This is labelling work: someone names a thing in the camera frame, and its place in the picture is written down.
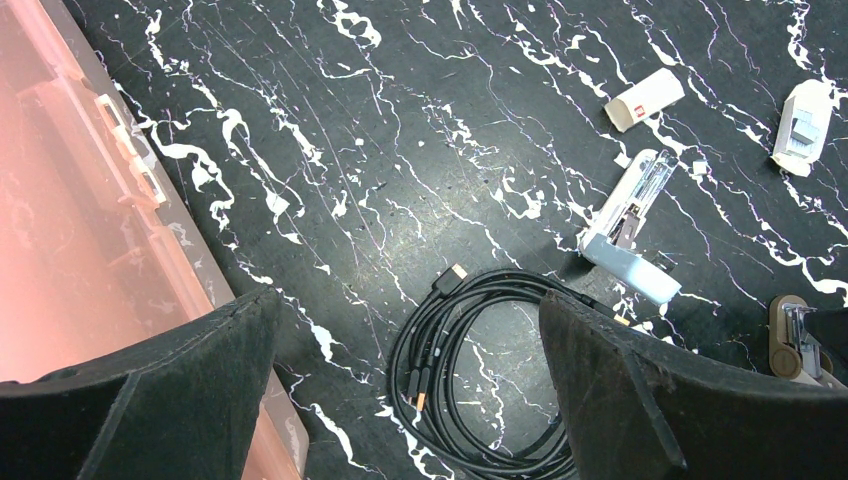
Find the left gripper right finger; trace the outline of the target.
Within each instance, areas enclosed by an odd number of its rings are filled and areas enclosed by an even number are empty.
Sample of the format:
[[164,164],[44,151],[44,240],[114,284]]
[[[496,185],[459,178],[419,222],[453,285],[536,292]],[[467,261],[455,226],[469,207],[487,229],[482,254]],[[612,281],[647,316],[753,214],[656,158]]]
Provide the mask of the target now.
[[550,376],[582,479],[843,479],[847,394],[696,355],[551,291]]

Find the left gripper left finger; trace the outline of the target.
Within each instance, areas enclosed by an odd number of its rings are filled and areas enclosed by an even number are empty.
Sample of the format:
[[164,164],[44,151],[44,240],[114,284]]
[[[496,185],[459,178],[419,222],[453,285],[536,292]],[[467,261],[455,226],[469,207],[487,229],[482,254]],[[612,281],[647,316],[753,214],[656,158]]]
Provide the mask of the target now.
[[1,386],[5,479],[238,479],[282,317],[257,289],[106,356]]

